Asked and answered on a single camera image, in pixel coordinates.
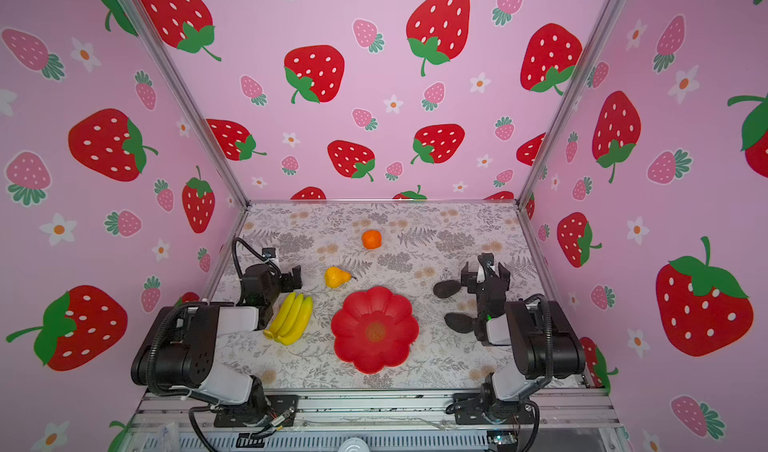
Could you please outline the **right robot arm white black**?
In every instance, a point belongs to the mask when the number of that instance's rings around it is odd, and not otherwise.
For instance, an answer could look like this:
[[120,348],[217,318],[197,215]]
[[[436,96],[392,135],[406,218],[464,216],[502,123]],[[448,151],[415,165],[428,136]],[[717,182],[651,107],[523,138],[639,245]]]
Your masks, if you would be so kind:
[[532,411],[532,396],[553,379],[580,375],[586,367],[583,347],[560,305],[542,294],[510,301],[511,272],[491,253],[477,257],[479,268],[465,265],[461,287],[475,297],[476,316],[452,329],[471,334],[486,347],[508,347],[513,361],[489,374],[478,392],[455,395],[446,412],[460,423],[484,419],[503,423]]

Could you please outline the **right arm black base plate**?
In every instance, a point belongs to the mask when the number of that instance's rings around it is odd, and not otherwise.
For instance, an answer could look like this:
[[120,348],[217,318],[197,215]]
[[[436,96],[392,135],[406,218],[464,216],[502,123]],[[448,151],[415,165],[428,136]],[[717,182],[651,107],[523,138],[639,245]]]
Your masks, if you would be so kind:
[[455,393],[446,408],[459,425],[533,425],[533,407],[518,402],[500,401],[478,391]]

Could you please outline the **yellow fake pear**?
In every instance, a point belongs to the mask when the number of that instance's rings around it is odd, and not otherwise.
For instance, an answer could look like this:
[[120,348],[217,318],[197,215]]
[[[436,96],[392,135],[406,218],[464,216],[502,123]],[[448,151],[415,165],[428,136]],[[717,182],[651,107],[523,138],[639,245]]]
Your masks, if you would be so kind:
[[330,289],[338,289],[353,279],[349,272],[335,266],[329,267],[324,274],[325,284]]

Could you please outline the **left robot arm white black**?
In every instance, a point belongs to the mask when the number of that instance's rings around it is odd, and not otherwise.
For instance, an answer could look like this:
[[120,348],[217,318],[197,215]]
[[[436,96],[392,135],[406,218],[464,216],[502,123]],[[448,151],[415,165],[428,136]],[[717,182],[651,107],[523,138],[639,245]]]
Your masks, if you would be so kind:
[[238,302],[192,301],[159,312],[131,365],[131,379],[157,397],[191,398],[217,414],[216,425],[259,425],[276,417],[262,381],[215,360],[217,339],[262,331],[276,339],[293,327],[302,269],[283,272],[274,248],[260,253],[232,240]]

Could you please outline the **yellow fake banana bunch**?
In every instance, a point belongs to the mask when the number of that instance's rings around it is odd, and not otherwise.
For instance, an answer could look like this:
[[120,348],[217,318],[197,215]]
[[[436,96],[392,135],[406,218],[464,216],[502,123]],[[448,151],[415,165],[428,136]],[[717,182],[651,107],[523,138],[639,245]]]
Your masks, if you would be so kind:
[[284,346],[298,341],[304,334],[314,309],[313,299],[304,294],[290,293],[280,307],[276,318],[264,335]]

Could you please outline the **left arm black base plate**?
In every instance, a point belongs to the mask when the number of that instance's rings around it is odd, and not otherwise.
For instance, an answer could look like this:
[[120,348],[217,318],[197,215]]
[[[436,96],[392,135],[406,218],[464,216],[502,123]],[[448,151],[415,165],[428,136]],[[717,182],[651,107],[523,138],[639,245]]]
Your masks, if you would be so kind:
[[292,427],[298,411],[299,396],[267,395],[237,406],[221,406],[214,419],[215,428]]

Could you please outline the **dark fake avocado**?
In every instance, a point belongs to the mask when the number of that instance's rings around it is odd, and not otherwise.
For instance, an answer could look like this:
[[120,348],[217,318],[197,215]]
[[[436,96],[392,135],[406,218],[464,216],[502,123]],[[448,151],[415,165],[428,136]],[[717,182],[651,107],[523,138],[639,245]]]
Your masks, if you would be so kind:
[[476,319],[461,313],[448,313],[444,316],[447,327],[459,334],[470,334],[474,332]]
[[454,296],[455,294],[460,292],[462,288],[463,286],[459,281],[456,281],[456,280],[442,281],[434,285],[433,294],[437,298],[444,300]]

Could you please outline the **orange fake orange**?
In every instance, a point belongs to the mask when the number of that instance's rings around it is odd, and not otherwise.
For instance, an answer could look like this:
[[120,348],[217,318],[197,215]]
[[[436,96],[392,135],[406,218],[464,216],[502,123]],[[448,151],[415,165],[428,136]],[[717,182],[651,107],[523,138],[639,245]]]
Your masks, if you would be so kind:
[[365,231],[361,236],[362,245],[367,250],[375,250],[382,246],[382,234],[377,230]]

